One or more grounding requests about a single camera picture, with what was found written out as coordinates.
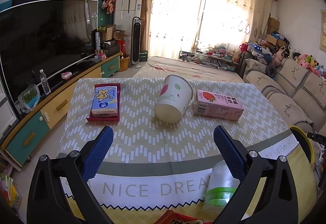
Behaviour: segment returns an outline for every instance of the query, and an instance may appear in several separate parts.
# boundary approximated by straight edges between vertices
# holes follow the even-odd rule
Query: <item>strawberry milk carton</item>
[[[197,90],[195,114],[238,121],[243,111],[243,105],[237,98]]]

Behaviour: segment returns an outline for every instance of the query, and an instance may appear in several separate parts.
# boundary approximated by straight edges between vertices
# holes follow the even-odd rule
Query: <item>yellow drawer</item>
[[[82,79],[86,78],[101,78],[101,67],[96,68],[95,70],[91,71],[90,73],[86,74]]]
[[[68,112],[74,88],[75,83],[64,89],[41,109],[45,122],[50,129]]]

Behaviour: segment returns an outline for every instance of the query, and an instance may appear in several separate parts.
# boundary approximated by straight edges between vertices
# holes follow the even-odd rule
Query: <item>yellow stool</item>
[[[315,154],[312,145],[307,138],[307,134],[302,131],[302,129],[298,128],[295,125],[289,125],[289,129],[291,130],[292,134],[295,136],[296,140],[300,143],[304,153],[306,154],[309,163],[311,166],[314,165]]]

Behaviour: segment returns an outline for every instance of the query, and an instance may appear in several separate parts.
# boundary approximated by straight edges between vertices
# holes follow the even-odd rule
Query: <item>sofa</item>
[[[250,58],[245,64],[244,82],[255,85],[287,125],[326,136],[326,82],[290,58],[277,67],[275,80],[265,75],[266,65]]]

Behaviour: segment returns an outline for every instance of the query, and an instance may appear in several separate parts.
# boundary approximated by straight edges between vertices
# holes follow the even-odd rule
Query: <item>tower fan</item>
[[[141,47],[141,19],[134,17],[132,19],[131,28],[131,62],[129,68],[140,68],[139,65],[139,52]]]

